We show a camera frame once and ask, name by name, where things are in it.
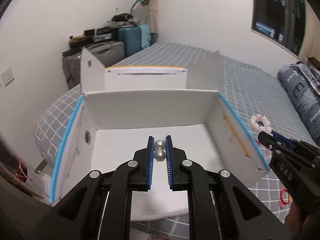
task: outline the window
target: window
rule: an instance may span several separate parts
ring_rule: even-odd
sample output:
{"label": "window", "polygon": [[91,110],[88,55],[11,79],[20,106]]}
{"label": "window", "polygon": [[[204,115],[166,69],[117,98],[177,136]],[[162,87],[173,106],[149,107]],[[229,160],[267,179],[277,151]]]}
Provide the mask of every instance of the window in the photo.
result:
{"label": "window", "polygon": [[252,29],[298,55],[305,18],[304,0],[254,0]]}

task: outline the blue suitcase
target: blue suitcase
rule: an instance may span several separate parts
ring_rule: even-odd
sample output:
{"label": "blue suitcase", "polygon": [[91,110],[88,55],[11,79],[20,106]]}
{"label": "blue suitcase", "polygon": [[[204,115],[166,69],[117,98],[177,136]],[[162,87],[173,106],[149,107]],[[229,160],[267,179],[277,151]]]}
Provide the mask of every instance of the blue suitcase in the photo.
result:
{"label": "blue suitcase", "polygon": [[124,43],[125,57],[130,57],[142,50],[141,29],[138,26],[119,28],[118,41],[122,41]]}

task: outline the light switch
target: light switch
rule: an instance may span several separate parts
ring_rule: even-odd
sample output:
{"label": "light switch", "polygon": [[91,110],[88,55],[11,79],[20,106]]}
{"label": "light switch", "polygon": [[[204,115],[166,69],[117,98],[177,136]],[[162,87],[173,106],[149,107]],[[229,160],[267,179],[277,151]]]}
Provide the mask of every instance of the light switch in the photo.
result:
{"label": "light switch", "polygon": [[8,67],[6,70],[4,70],[1,73],[1,76],[2,76],[4,86],[9,85],[14,80],[11,67]]}

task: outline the curtain tieback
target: curtain tieback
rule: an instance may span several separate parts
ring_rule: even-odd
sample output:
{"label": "curtain tieback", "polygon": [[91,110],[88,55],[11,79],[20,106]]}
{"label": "curtain tieback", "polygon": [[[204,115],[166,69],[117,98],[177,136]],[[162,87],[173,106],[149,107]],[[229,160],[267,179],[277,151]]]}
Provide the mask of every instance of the curtain tieback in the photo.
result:
{"label": "curtain tieback", "polygon": [[149,11],[158,11],[158,3],[156,2],[149,3]]}

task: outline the beige curtain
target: beige curtain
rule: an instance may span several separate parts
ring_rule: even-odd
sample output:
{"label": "beige curtain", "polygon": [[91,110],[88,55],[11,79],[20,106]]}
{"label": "beige curtain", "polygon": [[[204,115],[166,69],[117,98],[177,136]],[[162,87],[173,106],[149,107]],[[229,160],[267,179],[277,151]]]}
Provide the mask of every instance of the beige curtain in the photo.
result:
{"label": "beige curtain", "polygon": [[148,25],[151,33],[159,33],[158,27],[158,0],[150,0],[148,12]]}
{"label": "beige curtain", "polygon": [[304,1],[306,6],[306,30],[299,59],[315,57],[320,60],[320,22],[307,0]]}

